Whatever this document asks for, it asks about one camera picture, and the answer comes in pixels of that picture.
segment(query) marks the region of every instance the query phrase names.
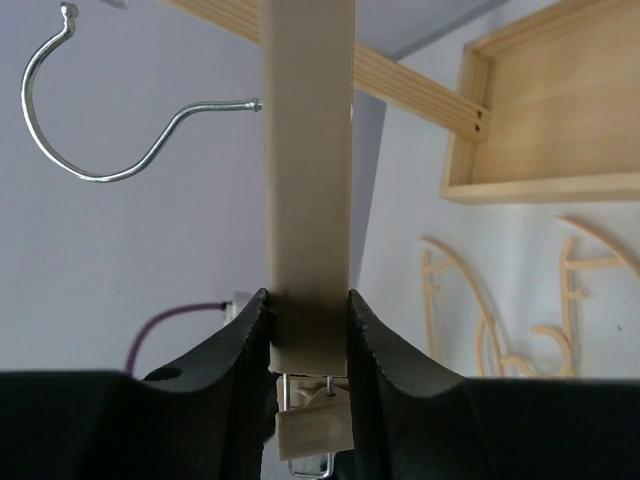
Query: wooden shelf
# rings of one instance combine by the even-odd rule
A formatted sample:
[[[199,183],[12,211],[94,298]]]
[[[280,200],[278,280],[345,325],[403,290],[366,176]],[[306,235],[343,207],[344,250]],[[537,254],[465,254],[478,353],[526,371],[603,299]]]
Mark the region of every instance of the wooden shelf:
[[[640,199],[640,0],[565,0],[467,45],[441,195],[463,203]],[[479,118],[484,113],[478,110]]]

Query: silver wire hook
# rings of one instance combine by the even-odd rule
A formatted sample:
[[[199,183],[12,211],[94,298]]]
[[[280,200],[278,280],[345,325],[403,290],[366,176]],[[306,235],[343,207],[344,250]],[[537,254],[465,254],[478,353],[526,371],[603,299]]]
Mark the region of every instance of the silver wire hook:
[[[121,170],[119,172],[110,173],[106,175],[95,174],[83,170],[73,163],[66,160],[60,155],[48,142],[36,117],[35,107],[33,105],[33,83],[38,73],[38,69],[42,66],[47,57],[60,45],[69,40],[76,31],[76,17],[78,16],[78,7],[73,3],[63,2],[60,4],[60,11],[64,18],[64,27],[62,31],[47,42],[45,42],[31,57],[27,68],[22,76],[22,86],[20,89],[20,99],[22,103],[22,113],[24,119],[29,127],[29,132],[34,141],[42,150],[42,152],[56,165],[64,168],[67,172],[75,175],[81,180],[94,183],[110,183],[124,180],[132,177],[142,170],[147,168],[151,162],[156,158],[160,150],[165,146],[171,135],[176,131],[180,124],[191,115],[200,112],[230,112],[241,110],[252,110],[258,112],[262,110],[262,102],[257,98],[251,98],[248,100],[236,100],[226,102],[198,102],[192,103],[182,108],[174,115],[171,121],[167,124],[160,136],[151,145],[147,153],[134,163],[132,166]]]

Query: purple cable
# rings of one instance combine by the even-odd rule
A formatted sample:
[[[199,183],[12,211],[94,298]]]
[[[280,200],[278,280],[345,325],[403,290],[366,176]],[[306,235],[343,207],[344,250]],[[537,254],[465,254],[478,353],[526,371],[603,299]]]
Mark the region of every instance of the purple cable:
[[[133,367],[136,363],[136,358],[138,357],[138,353],[140,353],[140,347],[142,346],[142,342],[149,335],[149,332],[164,320],[175,317],[176,315],[182,315],[183,313],[191,313],[191,312],[201,312],[203,310],[219,310],[224,312],[227,309],[228,302],[214,302],[214,303],[195,303],[192,305],[183,305],[182,307],[175,307],[169,310],[165,310],[162,313],[159,313],[155,317],[151,318],[143,325],[138,334],[136,335],[135,340],[131,344],[131,348],[129,349],[129,354],[127,355],[127,363],[125,364],[124,371],[129,375],[133,375]]]

